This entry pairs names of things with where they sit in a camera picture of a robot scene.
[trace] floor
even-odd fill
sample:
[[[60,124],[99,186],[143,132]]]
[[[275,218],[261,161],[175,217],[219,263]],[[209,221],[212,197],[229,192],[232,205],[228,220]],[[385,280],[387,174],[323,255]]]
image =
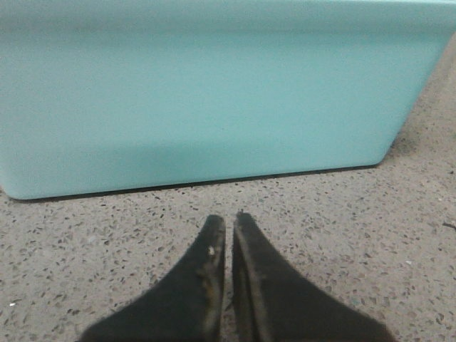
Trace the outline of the floor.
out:
[[[230,243],[240,209],[399,341],[456,341],[455,89],[453,39],[375,168],[35,202],[0,193],[0,341],[77,341],[157,283],[208,214],[226,219]],[[235,341],[227,278],[222,340]]]

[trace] terrazzo floor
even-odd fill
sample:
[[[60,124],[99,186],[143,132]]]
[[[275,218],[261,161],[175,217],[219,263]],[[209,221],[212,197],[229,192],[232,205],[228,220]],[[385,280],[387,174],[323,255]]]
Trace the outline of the terrazzo floor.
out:
[[[0,193],[0,341],[70,341],[157,283],[208,214],[251,213],[303,275],[399,341],[456,341],[456,41],[377,167],[17,202]]]

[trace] concrete floor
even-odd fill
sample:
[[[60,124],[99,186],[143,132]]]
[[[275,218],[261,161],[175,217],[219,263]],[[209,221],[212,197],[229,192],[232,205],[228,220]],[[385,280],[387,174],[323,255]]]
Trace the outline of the concrete floor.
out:
[[[77,341],[159,281],[208,214],[225,217],[230,243],[238,209],[399,341],[456,341],[455,52],[453,39],[375,168],[42,202],[0,193],[0,341]],[[222,336],[237,339],[232,309]]]

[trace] speckled floor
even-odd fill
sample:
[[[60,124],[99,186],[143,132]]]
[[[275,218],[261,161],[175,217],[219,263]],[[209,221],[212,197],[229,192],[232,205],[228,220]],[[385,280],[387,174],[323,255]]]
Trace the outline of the speckled floor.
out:
[[[230,243],[238,209],[399,341],[456,341],[455,52],[453,39],[376,168],[42,202],[0,193],[0,341],[77,341],[159,281],[208,214],[225,217]],[[222,340],[235,341],[226,288]]]

